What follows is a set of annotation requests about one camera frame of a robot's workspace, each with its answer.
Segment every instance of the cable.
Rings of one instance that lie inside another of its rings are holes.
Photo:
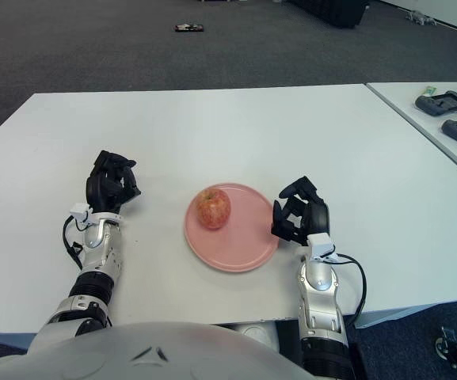
[[[84,228],[80,228],[80,227],[78,226],[77,219],[75,219],[75,225],[76,225],[76,227],[77,227],[77,230],[79,230],[80,232],[83,232],[83,231],[87,230],[87,227],[89,227],[89,226],[85,226]]]
[[[322,257],[327,257],[328,255],[331,255],[332,253],[333,252],[326,253],[325,255],[322,255]],[[362,313],[362,309],[364,308],[364,305],[365,305],[365,298],[368,293],[368,282],[365,277],[364,269],[362,268],[362,265],[360,265],[360,263],[357,260],[355,260],[353,257],[348,256],[348,255],[341,255],[340,253],[338,253],[337,255],[339,257],[344,257],[345,259],[348,259],[349,261],[344,261],[342,263],[334,263],[331,261],[325,261],[325,262],[328,264],[332,264],[332,265],[356,264],[358,269],[360,269],[360,274],[362,275],[362,297],[360,297],[360,302],[359,302],[358,306],[356,307],[355,313],[351,316],[351,318],[349,318],[348,323],[346,323],[346,326],[349,327],[349,326],[353,325],[353,323],[355,323],[355,321],[358,319],[358,317]]]
[[[67,240],[67,228],[72,220],[73,220],[73,216],[70,215],[67,218],[67,220],[64,221],[63,244],[64,244],[64,247],[67,249],[67,252],[70,255],[71,259],[76,263],[76,265],[80,268],[80,270],[82,270],[82,263],[78,259],[78,254],[82,251],[82,246],[76,242],[74,242],[73,245],[69,245],[68,240]]]

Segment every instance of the gray carpet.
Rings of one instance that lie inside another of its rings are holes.
[[[206,31],[173,31],[190,21]],[[457,31],[378,2],[351,30],[271,0],[0,0],[0,125],[33,93],[397,81],[457,81]],[[443,324],[457,330],[457,303],[349,339],[370,379],[456,379],[432,350]],[[291,359],[296,332],[280,326]]]

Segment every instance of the tabletop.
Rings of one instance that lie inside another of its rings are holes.
[[[423,133],[425,137],[457,163],[457,141],[446,136],[441,131],[441,126],[446,120],[457,120],[457,113],[445,116],[430,116],[414,105],[414,101],[424,92],[427,86],[437,88],[434,95],[446,93],[450,89],[457,91],[457,82],[368,83],[368,87],[381,96],[390,107],[401,114],[418,131]]]
[[[365,311],[457,300],[457,165],[364,85],[48,93],[0,127],[0,333],[36,332],[68,295],[78,269],[61,228],[102,149],[136,160],[143,190],[121,209],[114,324],[296,318],[297,245],[220,272],[190,250],[183,221],[210,184],[272,201],[303,175],[329,204],[337,251],[364,266]],[[336,270],[350,314],[360,275]]]

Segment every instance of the red apple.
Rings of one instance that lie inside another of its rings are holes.
[[[228,195],[219,188],[206,188],[196,196],[196,213],[200,224],[216,230],[227,224],[231,205]]]

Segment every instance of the plate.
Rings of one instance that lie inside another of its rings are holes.
[[[209,230],[196,217],[195,199],[185,217],[185,236],[192,251],[205,263],[225,272],[246,272],[265,263],[279,238],[270,233],[272,205],[243,184],[215,184],[230,198],[231,213],[225,226]]]

